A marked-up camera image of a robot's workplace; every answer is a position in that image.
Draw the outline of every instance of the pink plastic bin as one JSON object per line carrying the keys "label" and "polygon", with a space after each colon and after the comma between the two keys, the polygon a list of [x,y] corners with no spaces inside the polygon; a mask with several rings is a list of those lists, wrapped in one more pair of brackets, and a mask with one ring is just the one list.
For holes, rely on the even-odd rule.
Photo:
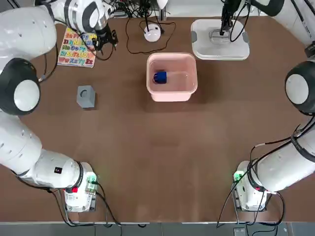
{"label": "pink plastic bin", "polygon": [[[167,83],[156,84],[154,74],[167,72]],[[196,60],[189,53],[154,53],[147,61],[147,89],[155,102],[181,102],[197,90]]]}

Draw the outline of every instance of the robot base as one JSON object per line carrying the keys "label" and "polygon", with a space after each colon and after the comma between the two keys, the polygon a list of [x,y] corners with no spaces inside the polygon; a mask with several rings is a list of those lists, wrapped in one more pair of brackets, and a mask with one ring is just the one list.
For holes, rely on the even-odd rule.
{"label": "robot base", "polygon": [[[235,175],[241,175],[241,173],[245,173],[247,171],[247,166],[250,162],[243,161],[237,168],[237,172]],[[244,176],[241,181],[237,184],[235,191],[235,203],[236,208],[240,211],[264,211],[266,207],[267,201],[267,192],[259,192],[254,189],[248,179],[248,176]]]}
{"label": "robot base", "polygon": [[95,193],[88,193],[86,190],[94,188],[94,184],[88,183],[88,179],[94,177],[96,180],[96,175],[88,163],[81,162],[81,164],[83,167],[83,179],[80,187],[78,187],[77,192],[64,192],[66,208],[71,212],[95,210],[96,195]]}

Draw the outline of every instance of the alphabet puzzle board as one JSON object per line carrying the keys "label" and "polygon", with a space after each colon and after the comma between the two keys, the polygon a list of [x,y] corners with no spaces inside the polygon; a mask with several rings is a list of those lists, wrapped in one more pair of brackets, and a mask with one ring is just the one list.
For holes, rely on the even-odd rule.
{"label": "alphabet puzzle board", "polygon": [[[94,50],[92,38],[96,38],[93,33],[86,33],[82,36],[91,51]],[[93,68],[95,55],[90,52],[82,42],[80,36],[72,29],[65,30],[63,43],[61,45],[58,65],[79,66]]]}

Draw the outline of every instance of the black label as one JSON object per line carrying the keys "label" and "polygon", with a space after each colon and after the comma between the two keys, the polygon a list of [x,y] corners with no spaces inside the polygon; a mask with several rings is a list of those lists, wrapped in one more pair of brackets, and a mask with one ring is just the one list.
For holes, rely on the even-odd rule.
{"label": "black label", "polygon": [[306,56],[308,58],[310,58],[311,56],[315,55],[315,41],[313,41],[313,43],[308,46],[305,50],[304,50]]}
{"label": "black label", "polygon": [[63,169],[62,168],[60,168],[60,167],[55,167],[55,173],[56,174],[61,174],[61,172],[63,171]]}

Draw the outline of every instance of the white round device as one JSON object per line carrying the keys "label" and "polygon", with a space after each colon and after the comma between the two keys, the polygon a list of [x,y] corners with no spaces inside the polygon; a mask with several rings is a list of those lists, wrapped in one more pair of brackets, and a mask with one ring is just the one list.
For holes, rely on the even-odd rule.
{"label": "white round device", "polygon": [[287,97],[294,104],[302,104],[309,96],[309,86],[303,76],[290,75],[285,83]]}
{"label": "white round device", "polygon": [[39,102],[39,88],[32,80],[24,80],[14,91],[14,103],[23,112],[32,110]]}
{"label": "white round device", "polygon": [[149,30],[147,27],[144,29],[144,37],[147,41],[153,43],[159,40],[161,37],[161,29],[157,24],[149,24]]}

